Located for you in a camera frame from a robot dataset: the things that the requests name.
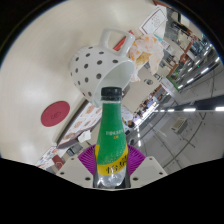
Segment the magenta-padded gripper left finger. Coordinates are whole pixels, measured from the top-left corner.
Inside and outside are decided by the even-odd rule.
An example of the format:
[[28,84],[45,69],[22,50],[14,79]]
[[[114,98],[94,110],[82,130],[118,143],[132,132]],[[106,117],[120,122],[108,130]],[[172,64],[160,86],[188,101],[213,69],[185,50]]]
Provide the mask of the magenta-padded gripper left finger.
[[57,176],[81,187],[92,188],[96,171],[94,148],[92,145],[70,157],[58,171]]

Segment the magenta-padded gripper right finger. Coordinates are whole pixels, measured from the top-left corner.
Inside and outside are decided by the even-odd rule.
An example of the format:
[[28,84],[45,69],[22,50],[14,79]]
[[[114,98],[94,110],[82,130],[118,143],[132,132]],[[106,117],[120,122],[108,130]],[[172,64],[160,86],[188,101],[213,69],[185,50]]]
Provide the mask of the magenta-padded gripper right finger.
[[167,175],[153,156],[146,157],[131,145],[128,146],[128,149],[126,188],[140,188]]

